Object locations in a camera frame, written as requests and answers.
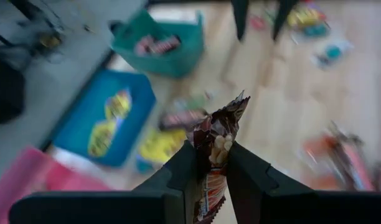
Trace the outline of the green plastic bin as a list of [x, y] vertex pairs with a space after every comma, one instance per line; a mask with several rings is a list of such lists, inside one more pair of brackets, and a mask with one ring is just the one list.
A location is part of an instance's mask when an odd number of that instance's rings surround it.
[[[151, 15], [141, 10], [127, 23], [121, 23], [113, 31], [112, 50], [120, 55], [134, 69], [180, 78], [195, 68], [204, 51], [204, 28], [201, 12], [195, 13], [196, 21], [154, 20]], [[145, 36], [151, 35], [156, 40], [167, 40], [178, 36], [181, 44], [175, 49], [157, 54], [139, 54], [136, 44]]]

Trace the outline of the blue plastic bin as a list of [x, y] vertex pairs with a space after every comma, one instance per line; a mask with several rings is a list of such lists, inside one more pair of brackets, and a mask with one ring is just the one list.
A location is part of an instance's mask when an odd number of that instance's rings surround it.
[[[106, 119], [105, 103], [121, 90], [128, 90], [132, 99], [128, 115], [118, 124], [108, 149], [104, 152], [89, 151], [93, 127]], [[156, 97], [146, 75], [104, 70], [91, 79], [58, 125], [52, 143], [101, 165], [120, 166], [134, 146], [155, 102]]]

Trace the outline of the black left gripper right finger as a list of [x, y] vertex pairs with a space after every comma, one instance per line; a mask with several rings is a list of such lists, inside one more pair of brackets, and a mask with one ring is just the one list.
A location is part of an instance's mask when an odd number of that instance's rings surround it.
[[227, 184], [238, 224], [313, 224], [313, 190], [235, 142]]

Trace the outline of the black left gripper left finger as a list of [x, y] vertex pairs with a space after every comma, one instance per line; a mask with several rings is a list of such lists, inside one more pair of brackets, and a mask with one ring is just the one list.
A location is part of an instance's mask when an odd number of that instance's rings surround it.
[[168, 162], [133, 189], [143, 197], [136, 204], [136, 223], [194, 224], [197, 189], [196, 150], [186, 140]]

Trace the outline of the black tripod stand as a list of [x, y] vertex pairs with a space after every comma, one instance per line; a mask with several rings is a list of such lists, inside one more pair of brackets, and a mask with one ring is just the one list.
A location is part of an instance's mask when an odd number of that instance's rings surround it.
[[49, 11], [46, 13], [29, 0], [9, 0], [25, 17], [16, 22], [11, 39], [0, 33], [0, 60], [18, 66], [29, 63], [33, 58], [43, 57], [52, 64], [63, 61], [59, 50], [65, 38], [63, 20], [44, 1], [38, 0]]

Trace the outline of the pink plastic bin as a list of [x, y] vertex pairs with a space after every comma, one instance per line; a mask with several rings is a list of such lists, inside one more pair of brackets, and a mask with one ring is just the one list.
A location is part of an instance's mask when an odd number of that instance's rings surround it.
[[33, 192], [109, 190], [102, 181], [28, 147], [0, 178], [0, 224], [8, 224], [8, 212], [14, 202]]

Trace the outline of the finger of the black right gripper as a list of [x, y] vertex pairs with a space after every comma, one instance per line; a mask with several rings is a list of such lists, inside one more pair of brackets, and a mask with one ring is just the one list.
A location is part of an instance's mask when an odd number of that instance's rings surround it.
[[272, 39], [277, 41], [281, 28], [284, 26], [291, 10], [299, 3], [299, 0], [278, 0], [278, 10], [273, 24]]
[[249, 0], [231, 0], [237, 30], [237, 39], [242, 41], [247, 23]]

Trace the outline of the clear teal candy bag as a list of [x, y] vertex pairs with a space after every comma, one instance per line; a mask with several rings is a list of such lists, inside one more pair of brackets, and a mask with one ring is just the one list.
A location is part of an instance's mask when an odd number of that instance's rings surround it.
[[313, 54], [311, 62], [320, 69], [327, 69], [336, 64], [354, 48], [348, 40], [337, 40], [327, 43], [323, 49]]

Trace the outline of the clear orange candy bag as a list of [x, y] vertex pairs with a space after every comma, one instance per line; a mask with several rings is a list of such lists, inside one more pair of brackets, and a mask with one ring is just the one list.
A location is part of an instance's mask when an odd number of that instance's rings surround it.
[[305, 141], [303, 144], [303, 151], [312, 160], [316, 161], [317, 159], [328, 155], [335, 144], [336, 139], [334, 137], [323, 134]]
[[313, 165], [301, 172], [301, 182], [315, 190], [338, 190], [336, 176], [328, 165]]

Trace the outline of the clear red candy bag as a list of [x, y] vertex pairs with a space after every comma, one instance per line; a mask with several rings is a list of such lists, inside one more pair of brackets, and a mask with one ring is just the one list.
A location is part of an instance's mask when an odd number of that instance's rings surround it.
[[266, 22], [262, 15], [253, 14], [250, 16], [250, 25], [255, 30], [264, 30], [266, 29]]

